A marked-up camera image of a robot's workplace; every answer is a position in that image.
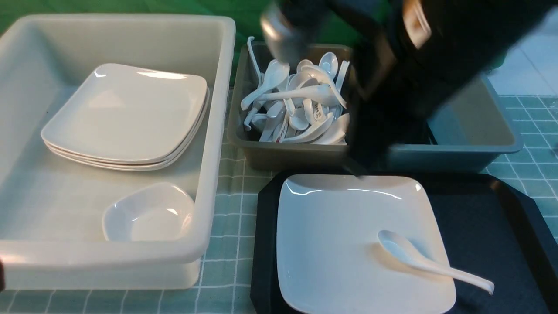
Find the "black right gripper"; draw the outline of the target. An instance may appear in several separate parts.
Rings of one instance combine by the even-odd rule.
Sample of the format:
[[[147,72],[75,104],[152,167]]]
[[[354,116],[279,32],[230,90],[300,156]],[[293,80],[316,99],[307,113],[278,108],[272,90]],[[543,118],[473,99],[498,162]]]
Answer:
[[[381,59],[373,42],[360,39],[355,43],[344,84],[350,114],[344,168],[356,177],[386,169],[395,145],[434,142],[425,120],[410,120],[392,97],[374,95],[384,80],[383,65],[389,61]]]

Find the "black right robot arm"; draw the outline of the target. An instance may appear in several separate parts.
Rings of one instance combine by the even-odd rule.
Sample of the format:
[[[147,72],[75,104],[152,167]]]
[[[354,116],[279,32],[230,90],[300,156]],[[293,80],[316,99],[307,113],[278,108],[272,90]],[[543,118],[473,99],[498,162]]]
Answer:
[[[557,6],[555,0],[393,0],[383,23],[366,0],[273,0],[260,16],[272,56],[298,64],[331,14],[358,34],[345,100],[347,147],[338,165],[356,176],[384,169],[480,171],[495,153],[463,145],[404,153],[450,98]]]

